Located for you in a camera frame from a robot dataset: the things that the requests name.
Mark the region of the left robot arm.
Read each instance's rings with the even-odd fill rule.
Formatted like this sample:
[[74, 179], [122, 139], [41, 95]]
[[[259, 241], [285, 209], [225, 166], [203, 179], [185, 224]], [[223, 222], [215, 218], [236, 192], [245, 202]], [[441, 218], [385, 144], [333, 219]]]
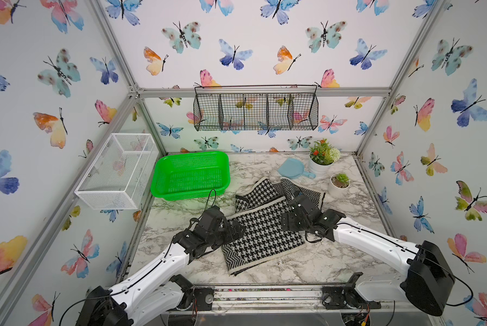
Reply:
[[95, 288], [82, 301], [76, 324], [145, 325], [170, 310], [196, 312], [194, 285], [180, 271], [245, 233], [246, 227], [218, 206], [204, 210], [141, 270], [109, 289]]

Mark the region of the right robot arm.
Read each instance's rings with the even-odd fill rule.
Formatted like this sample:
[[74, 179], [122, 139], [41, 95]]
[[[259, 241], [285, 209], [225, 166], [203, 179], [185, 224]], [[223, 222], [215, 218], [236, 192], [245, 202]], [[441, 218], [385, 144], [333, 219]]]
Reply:
[[427, 240], [415, 244], [395, 239], [345, 213], [321, 211], [303, 194], [295, 197], [281, 214], [281, 227], [352, 246], [394, 269], [393, 274], [360, 274], [353, 290], [364, 301], [409, 302], [428, 315], [443, 315], [455, 276], [437, 245]]

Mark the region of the black white knitted scarf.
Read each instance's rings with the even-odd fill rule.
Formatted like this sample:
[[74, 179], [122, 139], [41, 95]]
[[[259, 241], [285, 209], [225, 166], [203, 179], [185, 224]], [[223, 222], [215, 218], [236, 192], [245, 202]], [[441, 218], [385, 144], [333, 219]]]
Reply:
[[241, 239], [222, 246], [230, 275], [238, 275], [306, 246], [299, 232], [284, 231], [281, 227], [281, 215], [297, 194], [306, 195], [319, 208], [323, 206], [324, 192], [284, 177], [277, 183], [264, 177], [250, 191], [236, 195], [236, 213], [228, 220], [239, 222], [245, 232]]

